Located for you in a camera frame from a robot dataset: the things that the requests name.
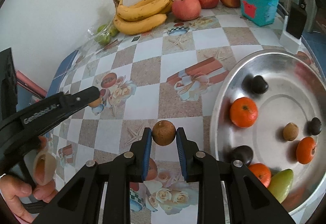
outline blue gripper pad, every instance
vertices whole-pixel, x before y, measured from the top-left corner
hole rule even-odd
[[[152,130],[150,128],[144,129],[144,134],[143,137],[147,134],[147,139],[146,139],[146,147],[144,151],[144,158],[143,158],[143,163],[142,163],[142,180],[144,181],[147,177],[148,173],[148,165],[149,165],[149,156],[151,155],[151,147],[152,147]]]
[[[180,162],[180,167],[181,167],[181,173],[184,179],[187,181],[188,179],[188,173],[187,173],[187,160],[185,157],[185,150],[182,145],[182,140],[180,136],[180,131],[177,129],[177,149],[178,149],[178,155],[179,155],[179,162]]]

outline tangerine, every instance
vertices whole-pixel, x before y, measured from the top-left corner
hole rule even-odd
[[[270,169],[262,163],[255,163],[249,165],[248,169],[261,181],[261,183],[267,188],[272,179],[272,173]]]
[[[316,142],[312,137],[303,138],[295,151],[297,161],[301,164],[307,164],[312,161],[316,151]]]
[[[230,119],[238,127],[252,126],[258,117],[258,109],[248,97],[236,99],[230,108]]]

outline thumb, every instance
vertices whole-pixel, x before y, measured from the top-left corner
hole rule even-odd
[[[32,193],[32,187],[11,175],[4,175],[0,179],[0,189],[10,210],[21,219],[32,222],[33,217],[19,199],[19,197],[29,196]]]

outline red label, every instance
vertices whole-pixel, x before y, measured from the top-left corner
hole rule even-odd
[[[244,13],[248,16],[250,16],[251,18],[255,18],[255,13],[256,13],[256,9],[257,7],[254,6],[253,4],[249,4],[246,1],[242,1],[243,2],[243,6],[244,6]]]

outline black charger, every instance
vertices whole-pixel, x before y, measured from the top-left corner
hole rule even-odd
[[[304,7],[292,2],[286,31],[295,38],[300,39],[307,21],[307,12]]]

